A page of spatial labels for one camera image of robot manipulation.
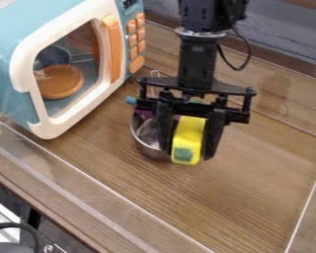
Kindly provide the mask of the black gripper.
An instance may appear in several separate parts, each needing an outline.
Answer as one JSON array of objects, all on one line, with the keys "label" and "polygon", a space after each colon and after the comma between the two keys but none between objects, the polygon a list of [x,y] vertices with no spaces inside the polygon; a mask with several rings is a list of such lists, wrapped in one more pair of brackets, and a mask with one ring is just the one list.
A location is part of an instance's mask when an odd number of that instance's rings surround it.
[{"label": "black gripper", "polygon": [[233,70],[243,70],[247,61],[235,67],[217,43],[224,33],[192,32],[177,28],[180,38],[179,71],[176,77],[140,78],[136,108],[157,114],[158,146],[169,152],[175,114],[208,118],[204,131],[203,158],[215,156],[224,126],[247,124],[256,91],[220,82],[213,77],[216,55]]}]

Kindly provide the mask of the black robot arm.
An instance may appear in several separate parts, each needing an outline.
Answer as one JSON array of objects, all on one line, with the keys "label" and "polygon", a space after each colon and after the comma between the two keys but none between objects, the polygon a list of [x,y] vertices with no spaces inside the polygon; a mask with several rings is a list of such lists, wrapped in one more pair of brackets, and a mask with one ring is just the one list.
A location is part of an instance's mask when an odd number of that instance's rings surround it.
[{"label": "black robot arm", "polygon": [[179,69],[175,77],[144,77],[132,101],[132,134],[149,157],[195,165],[215,156],[224,127],[245,124],[256,91],[220,82],[219,39],[245,19],[248,0],[177,0]]}]

